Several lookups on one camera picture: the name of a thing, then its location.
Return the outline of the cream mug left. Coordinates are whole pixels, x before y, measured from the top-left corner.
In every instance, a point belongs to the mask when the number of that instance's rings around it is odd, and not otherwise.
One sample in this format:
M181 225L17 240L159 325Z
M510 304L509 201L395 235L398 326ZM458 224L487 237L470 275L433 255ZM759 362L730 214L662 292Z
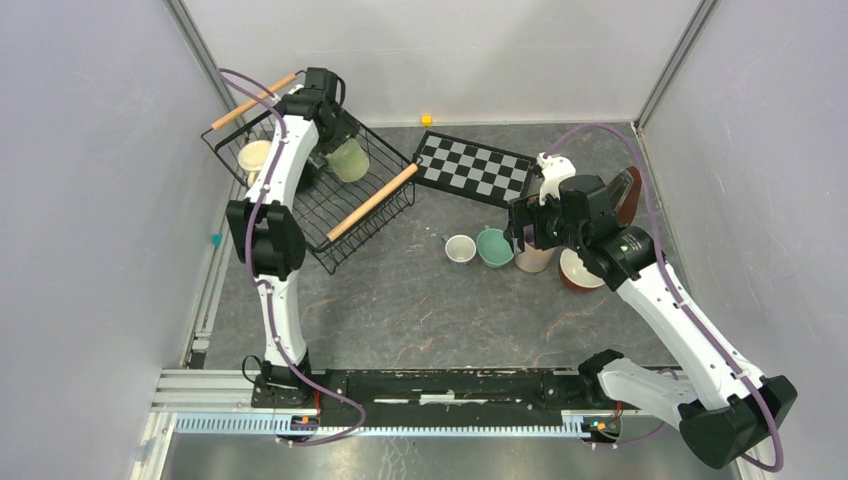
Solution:
M261 172L271 149L269 140L254 140L247 143L237 155L239 167L247 174L246 184L250 188Z

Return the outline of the pink iridescent mug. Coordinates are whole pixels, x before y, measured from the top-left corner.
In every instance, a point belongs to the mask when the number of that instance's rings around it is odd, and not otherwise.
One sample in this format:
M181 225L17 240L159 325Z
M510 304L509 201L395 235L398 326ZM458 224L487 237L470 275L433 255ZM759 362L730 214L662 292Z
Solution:
M530 243L526 243L524 250L515 254L514 261L517 267L522 271L536 274L547 268L555 253L555 248L542 250L535 248Z

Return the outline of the brown wooden metronome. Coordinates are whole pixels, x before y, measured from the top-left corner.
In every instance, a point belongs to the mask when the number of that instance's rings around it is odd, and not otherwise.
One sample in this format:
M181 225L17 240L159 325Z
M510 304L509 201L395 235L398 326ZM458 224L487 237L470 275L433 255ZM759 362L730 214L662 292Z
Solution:
M621 170L607 185L619 226L632 224L640 201L642 178L639 169L629 166Z

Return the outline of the light green mug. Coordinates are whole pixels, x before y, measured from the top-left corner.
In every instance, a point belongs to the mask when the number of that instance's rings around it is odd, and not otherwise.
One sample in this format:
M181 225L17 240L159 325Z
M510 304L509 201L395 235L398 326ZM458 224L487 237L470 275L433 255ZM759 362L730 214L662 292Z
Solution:
M355 138L347 139L327 154L325 161L333 174L344 183L362 179L370 168L369 157Z

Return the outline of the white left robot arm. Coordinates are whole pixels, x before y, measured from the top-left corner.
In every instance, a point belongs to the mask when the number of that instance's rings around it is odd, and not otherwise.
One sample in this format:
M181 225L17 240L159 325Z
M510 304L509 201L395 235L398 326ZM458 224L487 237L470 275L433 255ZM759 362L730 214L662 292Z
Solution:
M256 407L302 407L317 392L297 303L307 241L293 203L308 159L358 132L357 121L342 107L345 94L336 73L309 67L303 85L261 99L273 127L270 147L244 199L227 206L233 242L263 314L265 352L254 381Z

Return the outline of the black white chessboard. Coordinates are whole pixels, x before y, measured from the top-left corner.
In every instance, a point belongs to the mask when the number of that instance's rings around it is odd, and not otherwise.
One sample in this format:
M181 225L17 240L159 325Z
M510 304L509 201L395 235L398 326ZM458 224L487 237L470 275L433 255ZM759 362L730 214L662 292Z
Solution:
M506 208L527 194L533 157L429 131L414 152L417 184Z

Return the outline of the grey blue mug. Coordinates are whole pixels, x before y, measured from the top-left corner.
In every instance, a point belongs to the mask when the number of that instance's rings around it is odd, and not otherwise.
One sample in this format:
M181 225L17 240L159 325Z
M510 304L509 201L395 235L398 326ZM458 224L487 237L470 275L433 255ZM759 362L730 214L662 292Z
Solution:
M441 240L444 254L453 267L468 267L477 254L475 241L467 235L443 235Z

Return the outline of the red floral mug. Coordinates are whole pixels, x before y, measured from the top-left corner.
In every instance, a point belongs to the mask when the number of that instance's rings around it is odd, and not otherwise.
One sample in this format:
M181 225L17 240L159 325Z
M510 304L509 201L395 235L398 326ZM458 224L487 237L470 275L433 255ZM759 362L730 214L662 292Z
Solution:
M578 254L570 249L563 249L560 254L558 274L561 282L574 291L589 292L605 286L604 280L589 272Z

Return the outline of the small green teacup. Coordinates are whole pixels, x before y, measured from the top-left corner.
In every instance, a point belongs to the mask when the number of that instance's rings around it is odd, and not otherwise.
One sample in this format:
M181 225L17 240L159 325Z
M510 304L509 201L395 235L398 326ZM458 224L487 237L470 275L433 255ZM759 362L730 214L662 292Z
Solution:
M480 258L490 268L501 268L514 258L512 244L500 229L486 225L475 242Z

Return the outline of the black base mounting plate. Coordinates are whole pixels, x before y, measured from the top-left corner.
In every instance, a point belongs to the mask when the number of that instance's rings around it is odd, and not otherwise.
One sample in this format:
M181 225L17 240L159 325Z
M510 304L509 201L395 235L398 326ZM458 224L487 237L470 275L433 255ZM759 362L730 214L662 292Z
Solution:
M554 427L561 412L603 415L616 408L572 369L444 369L317 371L317 392L301 381L256 379L251 405L314 409L323 427L506 429Z

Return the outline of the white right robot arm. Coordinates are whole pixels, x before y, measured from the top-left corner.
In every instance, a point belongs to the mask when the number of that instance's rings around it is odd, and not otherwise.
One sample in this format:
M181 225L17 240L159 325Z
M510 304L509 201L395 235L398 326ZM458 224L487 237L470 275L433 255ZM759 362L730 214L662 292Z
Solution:
M675 428L704 464L720 469L742 458L769 472L783 467L779 427L798 392L783 375L768 377L709 321L643 229L617 221L607 186L594 175L559 181L554 193L508 204L507 238L518 250L567 248L589 273L632 307L679 363L676 380L606 350L583 362L580 400L634 406Z

